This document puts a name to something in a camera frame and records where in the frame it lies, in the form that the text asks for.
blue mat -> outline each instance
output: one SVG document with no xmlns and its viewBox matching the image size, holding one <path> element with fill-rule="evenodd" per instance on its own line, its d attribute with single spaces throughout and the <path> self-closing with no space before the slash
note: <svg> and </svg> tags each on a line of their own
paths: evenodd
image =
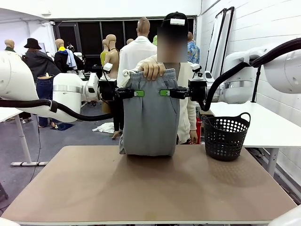
<svg viewBox="0 0 301 226">
<path fill-rule="evenodd" d="M 61 123 L 57 125 L 58 128 L 52 127 L 52 130 L 58 130 L 58 131 L 65 131 L 66 129 L 71 128 L 72 126 L 75 126 L 74 124 L 69 124 L 69 123 Z"/>
</svg>

gray shorts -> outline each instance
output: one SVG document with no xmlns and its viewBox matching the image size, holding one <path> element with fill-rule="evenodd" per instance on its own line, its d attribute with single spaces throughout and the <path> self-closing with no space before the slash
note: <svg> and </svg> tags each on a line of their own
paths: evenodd
<svg viewBox="0 0 301 226">
<path fill-rule="evenodd" d="M 143 90 L 143 97 L 124 99 L 124 130 L 120 154 L 159 156 L 174 154 L 180 116 L 180 100 L 160 95 L 162 89 L 176 89 L 175 70 L 147 81 L 143 72 L 130 73 L 127 89 Z"/>
</svg>

white table leg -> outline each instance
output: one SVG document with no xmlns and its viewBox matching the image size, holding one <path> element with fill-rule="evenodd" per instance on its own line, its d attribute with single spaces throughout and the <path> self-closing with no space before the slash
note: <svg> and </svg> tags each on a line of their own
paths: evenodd
<svg viewBox="0 0 301 226">
<path fill-rule="evenodd" d="M 269 154 L 269 163 L 268 163 L 268 173 L 273 177 L 276 164 L 277 164 L 277 157 L 279 153 L 279 148 L 272 148 Z"/>
<path fill-rule="evenodd" d="M 11 166 L 46 166 L 48 163 L 47 161 L 32 162 L 19 115 L 16 115 L 15 121 L 17 124 L 19 137 L 21 139 L 21 145 L 22 145 L 22 150 L 23 150 L 24 156 L 25 156 L 25 162 L 12 162 L 10 165 Z"/>
</svg>

ceiling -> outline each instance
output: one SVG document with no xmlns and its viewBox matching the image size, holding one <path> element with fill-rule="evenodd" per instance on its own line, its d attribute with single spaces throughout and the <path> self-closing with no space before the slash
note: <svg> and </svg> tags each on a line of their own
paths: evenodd
<svg viewBox="0 0 301 226">
<path fill-rule="evenodd" d="M 9 9 L 0 8 L 0 22 L 9 22 L 13 20 L 39 20 L 44 19 L 42 17 L 33 16 L 26 13 L 20 13 Z"/>
</svg>

baseball cap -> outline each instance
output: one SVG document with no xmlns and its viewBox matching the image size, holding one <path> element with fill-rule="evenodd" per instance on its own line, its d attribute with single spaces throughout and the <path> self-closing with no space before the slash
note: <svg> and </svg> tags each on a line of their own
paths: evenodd
<svg viewBox="0 0 301 226">
<path fill-rule="evenodd" d="M 182 19 L 185 20 L 184 25 L 170 24 L 171 19 Z M 160 33 L 164 34 L 170 40 L 182 40 L 187 39 L 189 31 L 188 19 L 184 13 L 170 13 L 168 14 L 160 27 Z"/>
</svg>

